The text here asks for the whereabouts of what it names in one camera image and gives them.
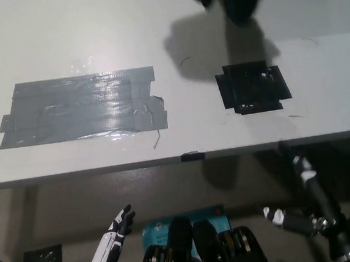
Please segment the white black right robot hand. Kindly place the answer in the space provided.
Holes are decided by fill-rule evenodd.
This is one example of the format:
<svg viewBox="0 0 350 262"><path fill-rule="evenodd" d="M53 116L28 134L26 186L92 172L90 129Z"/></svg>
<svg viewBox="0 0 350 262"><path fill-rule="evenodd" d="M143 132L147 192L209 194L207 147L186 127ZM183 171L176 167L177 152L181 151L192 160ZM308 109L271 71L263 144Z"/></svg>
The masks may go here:
<svg viewBox="0 0 350 262"><path fill-rule="evenodd" d="M283 230L302 235L321 234L328 240L329 258L333 262L350 262L350 229L340 207L322 187L316 170L301 155L290 159L294 173L310 198L309 216L301 216L282 209L264 207L264 217Z"/></svg>

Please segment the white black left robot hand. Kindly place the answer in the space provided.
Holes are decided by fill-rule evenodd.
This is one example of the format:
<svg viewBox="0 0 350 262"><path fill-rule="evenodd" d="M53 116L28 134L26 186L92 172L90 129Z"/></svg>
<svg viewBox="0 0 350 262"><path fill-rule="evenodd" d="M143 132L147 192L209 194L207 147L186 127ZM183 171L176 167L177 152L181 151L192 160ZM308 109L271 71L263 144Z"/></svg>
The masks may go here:
<svg viewBox="0 0 350 262"><path fill-rule="evenodd" d="M135 214L134 211L131 211L130 204L117 214L108 230L102 236L92 262L118 262L125 237L132 232L131 226Z"/></svg>

